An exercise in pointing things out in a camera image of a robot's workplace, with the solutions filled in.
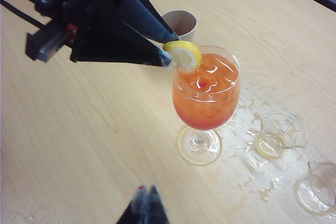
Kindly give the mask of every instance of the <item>black cable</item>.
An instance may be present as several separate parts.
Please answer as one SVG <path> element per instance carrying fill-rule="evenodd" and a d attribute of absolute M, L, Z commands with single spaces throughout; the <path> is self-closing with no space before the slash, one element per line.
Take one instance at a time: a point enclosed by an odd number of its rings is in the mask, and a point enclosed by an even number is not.
<path fill-rule="evenodd" d="M 14 7 L 13 5 L 11 5 L 9 2 L 5 1 L 5 0 L 0 0 L 0 4 L 5 7 L 6 9 L 8 9 L 10 12 L 14 13 L 15 15 L 17 15 L 18 17 L 24 19 L 25 21 L 27 21 L 28 23 L 32 24 L 33 26 L 36 26 L 37 28 L 42 28 L 44 27 L 44 24 L 41 23 L 40 21 L 37 21 L 36 19 L 28 16 L 27 14 L 25 14 L 24 12 L 22 12 L 21 10 L 19 10 L 18 8 Z"/>

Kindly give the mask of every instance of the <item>red component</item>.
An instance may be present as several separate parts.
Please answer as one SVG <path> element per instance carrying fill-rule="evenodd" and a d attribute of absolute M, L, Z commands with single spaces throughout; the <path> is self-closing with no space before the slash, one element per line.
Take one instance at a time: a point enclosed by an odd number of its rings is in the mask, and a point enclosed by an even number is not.
<path fill-rule="evenodd" d="M 67 30 L 70 32 L 68 44 L 73 45 L 77 36 L 78 28 L 74 24 L 68 23 Z"/>
<path fill-rule="evenodd" d="M 201 88 L 205 88 L 206 86 L 208 86 L 208 83 L 207 83 L 206 81 L 201 81 L 201 82 L 199 83 L 199 86 L 200 86 Z"/>

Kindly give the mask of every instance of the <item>wood grain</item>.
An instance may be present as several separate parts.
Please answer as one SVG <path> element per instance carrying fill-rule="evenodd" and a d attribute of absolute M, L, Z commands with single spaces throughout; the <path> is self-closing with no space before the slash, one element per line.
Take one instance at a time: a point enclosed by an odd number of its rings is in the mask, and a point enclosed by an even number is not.
<path fill-rule="evenodd" d="M 27 1 L 8 1 L 46 21 Z M 169 70 L 74 64 L 68 48 L 33 62 L 24 45 L 36 29 L 2 8 L 2 222 L 115 223 L 138 186 L 156 183 L 171 223 L 330 223 L 302 210 L 294 187 L 308 160 L 336 162 L 336 13 L 312 0 L 151 2 L 160 13 L 191 11 L 195 42 L 225 47 L 241 62 L 245 110 L 236 113 L 240 124 L 221 128 L 220 158 L 195 167 L 180 157 L 184 124 Z M 265 174 L 234 144 L 258 128 L 258 114 L 276 110 L 301 119 L 308 143 L 287 169 L 270 161 Z M 260 189 L 274 177 L 282 178 L 265 201 Z"/>

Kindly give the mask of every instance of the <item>paper cup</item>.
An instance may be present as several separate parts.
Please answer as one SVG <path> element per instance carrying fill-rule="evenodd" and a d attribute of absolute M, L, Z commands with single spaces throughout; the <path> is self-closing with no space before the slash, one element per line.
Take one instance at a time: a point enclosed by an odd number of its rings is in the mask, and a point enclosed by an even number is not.
<path fill-rule="evenodd" d="M 180 40 L 193 41 L 197 27 L 197 18 L 186 10 L 170 10 L 162 15 L 166 23 L 174 30 Z"/>

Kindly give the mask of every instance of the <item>glass base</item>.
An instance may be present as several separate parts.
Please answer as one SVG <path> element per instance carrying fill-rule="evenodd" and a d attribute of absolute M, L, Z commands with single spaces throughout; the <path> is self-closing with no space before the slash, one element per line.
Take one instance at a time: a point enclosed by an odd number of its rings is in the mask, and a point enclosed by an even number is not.
<path fill-rule="evenodd" d="M 183 158 L 194 165 L 208 165 L 218 159 L 222 143 L 214 130 L 200 131 L 184 128 L 177 138 Z"/>
<path fill-rule="evenodd" d="M 253 142 L 254 150 L 266 159 L 280 158 L 284 152 L 284 149 L 280 147 L 284 146 L 282 138 L 272 133 L 266 132 L 266 134 L 270 140 L 265 139 L 262 134 L 258 134 Z"/>

